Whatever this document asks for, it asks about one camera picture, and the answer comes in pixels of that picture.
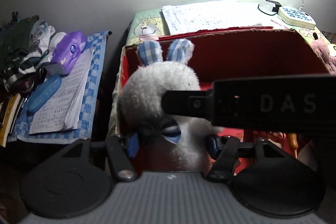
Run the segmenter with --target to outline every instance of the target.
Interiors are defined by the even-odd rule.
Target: handwritten paper
[[[169,32],[183,34],[199,30],[261,25],[261,20],[244,11],[236,0],[220,0],[179,6],[164,6],[162,13]]]
[[[79,56],[70,74],[62,78],[62,84],[59,89],[34,114],[29,134],[61,131],[75,126],[66,124],[65,119],[72,102],[76,102],[77,105],[75,107],[76,111],[71,112],[71,115],[79,116],[91,59],[91,49],[85,50]]]

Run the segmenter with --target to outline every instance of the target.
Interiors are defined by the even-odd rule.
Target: book
[[[18,104],[17,107],[16,107],[15,114],[14,114],[14,118],[13,118],[13,120],[12,120],[10,129],[9,129],[9,132],[8,132],[9,135],[12,134],[13,129],[14,129],[14,125],[15,125],[16,118],[20,115],[20,113],[21,113],[21,111],[22,111],[22,109],[23,109],[24,103],[25,103],[26,101],[27,101],[27,97],[21,97],[21,99],[20,99],[20,101],[19,101],[19,104]]]
[[[19,93],[12,95],[9,99],[0,129],[0,145],[3,147],[6,147],[7,136],[11,133],[21,102],[22,97]]]
[[[34,114],[29,134],[78,128],[83,95],[92,60],[92,49],[79,56],[69,75],[62,77],[59,89]]]

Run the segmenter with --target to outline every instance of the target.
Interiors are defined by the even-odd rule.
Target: bunny ear
[[[155,62],[163,62],[162,49],[156,41],[145,41],[138,47],[138,56],[141,62],[148,66]]]
[[[194,44],[188,39],[176,39],[168,50],[168,61],[177,61],[187,64],[193,55]]]

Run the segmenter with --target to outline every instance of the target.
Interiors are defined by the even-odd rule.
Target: metal screw
[[[118,172],[118,177],[121,179],[132,179],[134,178],[134,172],[131,170],[121,170]]]
[[[210,174],[208,174],[208,177],[212,180],[222,181],[228,179],[228,176],[225,172],[219,171],[219,170],[213,170]]]
[[[195,100],[193,102],[193,107],[194,108],[200,108],[201,107],[201,101],[200,100]]]

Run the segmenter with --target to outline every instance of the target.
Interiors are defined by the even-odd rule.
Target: gray base
[[[274,219],[242,206],[225,184],[211,183],[200,173],[152,173],[119,183],[109,198],[90,213],[71,219],[29,214],[21,224],[280,224],[325,223],[317,215]]]

